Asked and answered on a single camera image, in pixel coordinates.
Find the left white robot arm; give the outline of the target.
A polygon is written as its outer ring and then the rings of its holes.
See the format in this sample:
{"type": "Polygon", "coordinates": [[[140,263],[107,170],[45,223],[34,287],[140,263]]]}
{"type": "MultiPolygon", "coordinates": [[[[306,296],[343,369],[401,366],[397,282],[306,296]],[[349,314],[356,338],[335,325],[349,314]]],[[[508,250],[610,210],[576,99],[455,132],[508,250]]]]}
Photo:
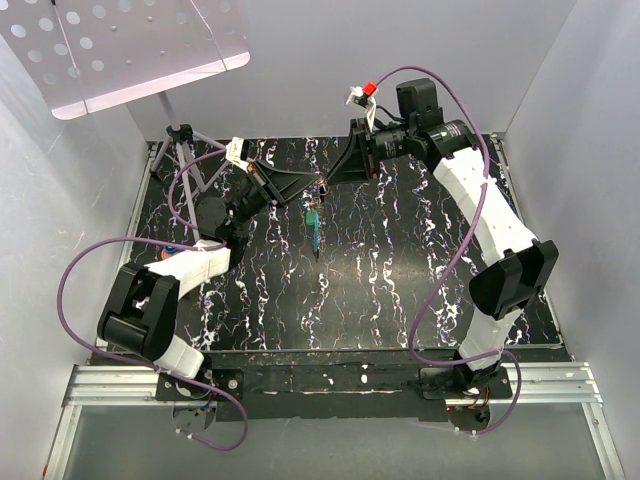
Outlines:
{"type": "Polygon", "coordinates": [[[320,181],[311,172],[287,171],[256,160],[226,197],[204,193],[195,204],[200,240],[192,250],[120,268],[97,325],[98,337],[167,372],[193,400],[213,386],[206,358],[176,334],[179,301],[235,268],[249,242],[249,224],[261,211],[281,208],[320,181]]]}

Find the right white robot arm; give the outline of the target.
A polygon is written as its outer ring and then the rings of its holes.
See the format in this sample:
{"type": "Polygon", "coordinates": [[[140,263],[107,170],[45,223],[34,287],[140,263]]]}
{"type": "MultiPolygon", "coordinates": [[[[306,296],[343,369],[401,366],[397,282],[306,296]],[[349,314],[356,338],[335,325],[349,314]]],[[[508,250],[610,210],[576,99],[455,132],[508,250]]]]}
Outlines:
{"type": "Polygon", "coordinates": [[[469,282],[473,316],[453,359],[422,370],[417,387],[429,394],[475,397],[499,378],[508,334],[543,291],[559,252],[510,207],[488,173],[490,156],[479,135],[461,120],[445,120],[432,80],[397,85],[400,117],[389,124],[376,119],[377,90],[374,83],[350,89],[348,102],[362,107],[365,116],[351,122],[347,147],[326,181],[366,182],[379,174],[382,162],[411,156],[455,201],[486,267],[469,282]]]}

